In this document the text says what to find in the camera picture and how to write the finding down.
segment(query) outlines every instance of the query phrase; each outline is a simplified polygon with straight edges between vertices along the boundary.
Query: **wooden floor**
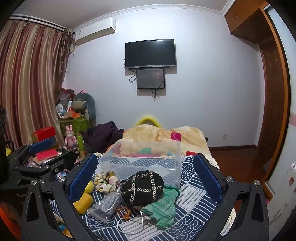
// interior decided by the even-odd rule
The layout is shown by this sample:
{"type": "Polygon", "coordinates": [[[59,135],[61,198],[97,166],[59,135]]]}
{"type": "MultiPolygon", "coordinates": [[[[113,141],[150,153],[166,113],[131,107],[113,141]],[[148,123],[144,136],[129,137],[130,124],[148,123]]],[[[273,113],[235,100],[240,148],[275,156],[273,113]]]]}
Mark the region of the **wooden floor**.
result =
{"type": "MultiPolygon", "coordinates": [[[[236,181],[251,183],[254,180],[261,181],[264,177],[263,166],[255,149],[211,151],[212,157],[225,176],[232,176],[236,181]]],[[[241,201],[234,206],[236,213],[240,209],[241,201]]]]}

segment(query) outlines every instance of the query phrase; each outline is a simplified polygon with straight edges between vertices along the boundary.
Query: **small screen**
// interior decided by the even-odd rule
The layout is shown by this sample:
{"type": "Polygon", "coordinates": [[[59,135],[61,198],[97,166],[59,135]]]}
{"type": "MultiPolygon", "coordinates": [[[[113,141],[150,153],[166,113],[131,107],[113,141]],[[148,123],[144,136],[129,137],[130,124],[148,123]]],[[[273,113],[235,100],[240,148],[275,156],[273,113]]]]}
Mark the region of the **small screen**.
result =
{"type": "Polygon", "coordinates": [[[163,68],[137,69],[137,89],[163,89],[164,87],[163,68]]]}
{"type": "Polygon", "coordinates": [[[126,69],[155,66],[176,66],[173,39],[126,43],[126,69]]]}

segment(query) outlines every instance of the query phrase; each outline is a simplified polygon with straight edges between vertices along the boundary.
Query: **crown molding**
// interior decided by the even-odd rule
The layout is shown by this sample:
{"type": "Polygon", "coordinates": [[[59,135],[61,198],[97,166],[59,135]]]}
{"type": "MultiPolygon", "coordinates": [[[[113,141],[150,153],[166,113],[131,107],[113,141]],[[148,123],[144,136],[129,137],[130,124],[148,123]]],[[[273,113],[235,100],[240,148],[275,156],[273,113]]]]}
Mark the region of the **crown molding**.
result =
{"type": "Polygon", "coordinates": [[[225,16],[231,6],[234,4],[235,0],[228,0],[224,8],[221,10],[221,15],[225,16]]]}
{"type": "Polygon", "coordinates": [[[111,13],[105,14],[105,15],[100,16],[98,18],[94,18],[94,19],[92,19],[92,20],[90,20],[90,21],[88,21],[88,22],[86,22],[84,24],[81,24],[80,26],[74,28],[73,31],[76,32],[79,29],[82,29],[82,28],[84,28],[84,27],[86,27],[86,26],[88,26],[88,25],[90,25],[92,23],[98,22],[98,21],[103,20],[103,19],[106,19],[106,18],[114,17],[114,16],[117,16],[119,14],[128,13],[128,12],[134,12],[134,11],[140,11],[140,10],[145,10],[145,9],[155,9],[155,8],[183,8],[183,9],[193,9],[193,10],[199,10],[199,11],[210,12],[210,13],[214,13],[214,14],[218,14],[218,15],[223,15],[222,14],[222,11],[211,9],[211,8],[206,8],[206,7],[199,7],[199,6],[186,5],[186,4],[152,4],[152,5],[144,5],[144,6],[138,6],[138,7],[131,7],[131,8],[127,8],[127,9],[123,9],[123,10],[119,10],[119,11],[115,11],[115,12],[111,12],[111,13]]]}

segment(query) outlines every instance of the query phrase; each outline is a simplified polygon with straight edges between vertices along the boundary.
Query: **curtain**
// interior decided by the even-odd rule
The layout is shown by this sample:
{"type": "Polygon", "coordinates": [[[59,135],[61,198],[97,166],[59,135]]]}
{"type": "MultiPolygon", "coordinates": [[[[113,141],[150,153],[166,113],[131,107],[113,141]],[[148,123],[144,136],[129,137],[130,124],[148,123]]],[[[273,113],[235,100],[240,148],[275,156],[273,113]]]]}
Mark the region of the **curtain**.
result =
{"type": "Polygon", "coordinates": [[[55,127],[57,142],[64,143],[56,101],[67,65],[65,48],[71,40],[63,35],[15,20],[0,32],[0,105],[7,110],[7,136],[16,147],[31,143],[31,133],[47,126],[55,127]]]}

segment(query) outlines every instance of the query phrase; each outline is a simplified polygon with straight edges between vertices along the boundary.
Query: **bedsheet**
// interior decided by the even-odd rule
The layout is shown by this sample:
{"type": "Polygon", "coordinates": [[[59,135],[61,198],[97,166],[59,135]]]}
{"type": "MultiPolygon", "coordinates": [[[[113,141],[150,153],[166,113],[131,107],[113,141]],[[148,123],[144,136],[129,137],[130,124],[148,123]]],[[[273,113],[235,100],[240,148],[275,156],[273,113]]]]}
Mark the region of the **bedsheet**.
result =
{"type": "MultiPolygon", "coordinates": [[[[96,172],[99,171],[101,171],[100,164],[98,164],[96,169],[96,172]]],[[[97,191],[94,191],[91,196],[95,203],[103,198],[103,195],[97,191]]],[[[118,214],[113,215],[108,223],[103,223],[88,214],[81,217],[97,238],[103,241],[193,240],[194,236],[201,230],[217,207],[217,203],[209,198],[202,182],[194,171],[193,156],[182,156],[180,197],[177,199],[175,206],[176,216],[172,227],[166,230],[159,230],[153,223],[149,222],[145,223],[143,231],[135,235],[126,235],[117,230],[116,225],[120,219],[118,214]]],[[[51,207],[54,213],[60,216],[55,201],[51,201],[51,207]]],[[[140,215],[138,210],[132,209],[131,211],[131,217],[140,215]]],[[[221,236],[228,233],[233,223],[235,212],[234,210],[232,212],[225,227],[221,231],[221,236]]],[[[136,232],[141,227],[141,222],[140,219],[136,219],[135,221],[121,221],[119,226],[124,232],[136,232]]]]}

